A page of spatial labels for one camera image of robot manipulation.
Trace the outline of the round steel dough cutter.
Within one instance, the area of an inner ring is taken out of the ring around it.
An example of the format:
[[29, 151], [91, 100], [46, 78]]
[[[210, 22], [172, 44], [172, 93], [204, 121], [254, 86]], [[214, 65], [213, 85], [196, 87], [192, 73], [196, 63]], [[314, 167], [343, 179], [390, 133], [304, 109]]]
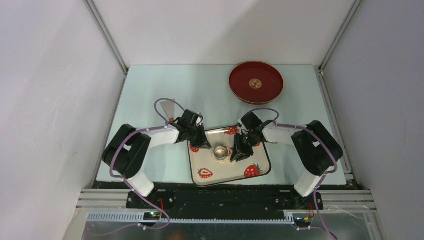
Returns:
[[229, 150], [224, 145], [218, 145], [213, 150], [213, 156], [217, 161], [224, 161], [229, 155]]

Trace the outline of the white strawberry print tray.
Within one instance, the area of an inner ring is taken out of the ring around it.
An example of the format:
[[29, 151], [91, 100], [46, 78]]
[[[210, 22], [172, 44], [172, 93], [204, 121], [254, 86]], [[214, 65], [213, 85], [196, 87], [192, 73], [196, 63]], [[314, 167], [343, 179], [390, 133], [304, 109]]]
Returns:
[[247, 178], [256, 178], [267, 175], [272, 168], [267, 149], [263, 143], [253, 147], [253, 156], [239, 161], [219, 163], [212, 156], [215, 147], [227, 146], [233, 150], [235, 135], [240, 134], [237, 126], [227, 126], [207, 130], [206, 137], [211, 144], [211, 149], [195, 149], [187, 143], [189, 150], [189, 161], [191, 178], [198, 187], [209, 187]]

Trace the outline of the steel scraper orange handle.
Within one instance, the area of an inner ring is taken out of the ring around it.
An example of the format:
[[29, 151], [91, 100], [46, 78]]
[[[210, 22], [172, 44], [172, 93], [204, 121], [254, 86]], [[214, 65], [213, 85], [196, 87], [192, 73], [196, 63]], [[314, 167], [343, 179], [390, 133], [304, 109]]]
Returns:
[[160, 102], [160, 105], [162, 107], [162, 109], [164, 110], [164, 113], [167, 117], [167, 119], [170, 122], [173, 122], [175, 120], [175, 103], [174, 103], [174, 99], [171, 100], [162, 100]]

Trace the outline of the round dark red tray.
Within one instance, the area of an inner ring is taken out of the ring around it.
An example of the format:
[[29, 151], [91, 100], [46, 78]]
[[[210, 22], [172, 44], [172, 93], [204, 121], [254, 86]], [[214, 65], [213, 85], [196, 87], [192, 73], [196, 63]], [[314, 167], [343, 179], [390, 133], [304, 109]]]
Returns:
[[283, 76], [273, 66], [259, 61], [248, 61], [236, 66], [228, 79], [232, 93], [242, 102], [265, 105], [283, 92]]

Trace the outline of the white dough piece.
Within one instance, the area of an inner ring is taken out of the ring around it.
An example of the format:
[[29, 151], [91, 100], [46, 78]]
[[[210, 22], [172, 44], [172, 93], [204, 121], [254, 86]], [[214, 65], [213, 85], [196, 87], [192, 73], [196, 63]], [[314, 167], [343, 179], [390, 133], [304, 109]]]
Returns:
[[223, 161], [217, 161], [216, 159], [215, 159], [215, 157], [213, 156], [213, 158], [218, 162], [218, 163], [224, 163], [224, 162], [226, 162], [227, 160], [228, 160], [228, 158], [230, 157], [232, 155], [232, 150], [230, 149], [230, 148], [228, 148], [228, 157], [225, 159], [225, 160], [223, 160]]

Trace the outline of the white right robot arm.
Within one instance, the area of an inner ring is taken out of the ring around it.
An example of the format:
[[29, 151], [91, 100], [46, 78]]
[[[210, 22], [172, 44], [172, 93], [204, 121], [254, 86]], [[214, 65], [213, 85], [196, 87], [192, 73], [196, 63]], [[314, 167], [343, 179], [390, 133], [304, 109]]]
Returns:
[[341, 146], [317, 120], [306, 125], [262, 121], [254, 113], [247, 112], [238, 122], [230, 161], [238, 162], [253, 156], [253, 147], [259, 143], [278, 143], [294, 146], [304, 166], [304, 171], [294, 184], [291, 204], [304, 209], [329, 174], [338, 170], [338, 160], [344, 155]]

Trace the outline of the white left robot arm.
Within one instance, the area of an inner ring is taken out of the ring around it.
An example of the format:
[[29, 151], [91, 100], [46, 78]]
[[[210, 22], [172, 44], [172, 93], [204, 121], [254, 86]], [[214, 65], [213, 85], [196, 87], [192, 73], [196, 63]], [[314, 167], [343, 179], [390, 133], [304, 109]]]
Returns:
[[109, 166], [109, 174], [121, 179], [139, 194], [138, 201], [145, 208], [158, 202], [154, 183], [143, 172], [142, 166], [149, 149], [187, 141], [193, 148], [211, 149], [206, 137], [203, 116], [186, 109], [181, 117], [163, 126], [135, 128], [122, 125], [102, 153], [101, 160]]

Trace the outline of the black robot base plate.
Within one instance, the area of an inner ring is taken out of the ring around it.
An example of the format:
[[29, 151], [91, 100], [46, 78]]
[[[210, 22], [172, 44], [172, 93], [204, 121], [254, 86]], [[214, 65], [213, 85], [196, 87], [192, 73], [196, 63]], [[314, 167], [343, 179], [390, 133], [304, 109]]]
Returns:
[[220, 218], [276, 220], [288, 211], [323, 210], [321, 194], [301, 197], [296, 192], [278, 190], [165, 190], [150, 194], [143, 201], [136, 193], [127, 197], [128, 209], [164, 210], [170, 218]]

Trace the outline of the right aluminium corner post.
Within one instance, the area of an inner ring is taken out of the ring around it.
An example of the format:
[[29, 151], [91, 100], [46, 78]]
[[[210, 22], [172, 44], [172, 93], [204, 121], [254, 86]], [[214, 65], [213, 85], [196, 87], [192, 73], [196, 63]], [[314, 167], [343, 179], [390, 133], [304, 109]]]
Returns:
[[349, 8], [348, 13], [346, 14], [344, 20], [342, 21], [341, 26], [339, 27], [334, 39], [332, 40], [330, 47], [328, 48], [326, 54], [324, 55], [321, 64], [319, 65], [320, 72], [323, 72], [331, 60], [334, 52], [336, 51], [338, 45], [340, 44], [342, 38], [344, 37], [348, 27], [350, 26], [352, 20], [354, 19], [357, 11], [361, 7], [363, 0], [354, 0], [351, 7]]

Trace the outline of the aluminium corner post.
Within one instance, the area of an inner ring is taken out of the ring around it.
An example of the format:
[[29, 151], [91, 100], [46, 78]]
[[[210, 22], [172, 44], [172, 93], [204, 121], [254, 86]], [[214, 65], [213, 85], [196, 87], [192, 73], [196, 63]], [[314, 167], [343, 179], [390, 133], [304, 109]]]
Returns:
[[328, 48], [326, 54], [324, 55], [321, 64], [319, 65], [320, 72], [323, 72], [331, 60], [334, 52], [336, 51], [338, 45], [340, 44], [342, 38], [344, 37], [348, 27], [350, 26], [352, 20], [354, 19], [357, 11], [361, 7], [363, 0], [354, 0], [351, 7], [349, 8], [348, 13], [346, 14], [344, 20], [342, 21], [341, 26], [339, 27], [334, 39], [332, 40], [330, 47]]
[[83, 0], [88, 12], [90, 13], [94, 23], [99, 29], [100, 34], [102, 35], [106, 45], [108, 46], [112, 56], [114, 57], [116, 63], [118, 64], [120, 70], [124, 75], [128, 74], [129, 67], [125, 63], [125, 60], [116, 44], [100, 10], [98, 9], [94, 0]]

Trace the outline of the aluminium frame rail front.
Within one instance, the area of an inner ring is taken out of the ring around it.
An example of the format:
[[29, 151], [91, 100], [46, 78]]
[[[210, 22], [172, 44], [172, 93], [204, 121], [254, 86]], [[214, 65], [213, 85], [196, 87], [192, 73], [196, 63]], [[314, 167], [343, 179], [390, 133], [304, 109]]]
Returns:
[[[322, 214], [363, 214], [366, 229], [372, 240], [386, 240], [377, 207], [370, 190], [319, 190], [324, 209]], [[105, 215], [122, 215], [118, 221], [141, 221], [141, 213], [147, 208], [126, 208], [128, 189], [82, 189], [73, 219], [87, 218], [91, 212]]]

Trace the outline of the left aluminium corner post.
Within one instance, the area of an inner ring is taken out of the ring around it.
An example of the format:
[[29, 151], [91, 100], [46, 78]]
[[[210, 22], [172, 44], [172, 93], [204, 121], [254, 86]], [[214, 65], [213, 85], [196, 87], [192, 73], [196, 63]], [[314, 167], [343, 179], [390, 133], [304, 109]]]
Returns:
[[118, 64], [120, 70], [124, 75], [128, 74], [129, 67], [125, 63], [125, 60], [116, 44], [100, 10], [98, 9], [94, 0], [83, 0], [88, 12], [90, 13], [94, 23], [99, 29], [100, 34], [102, 35], [106, 45], [108, 46], [112, 56], [114, 57], [116, 63]]

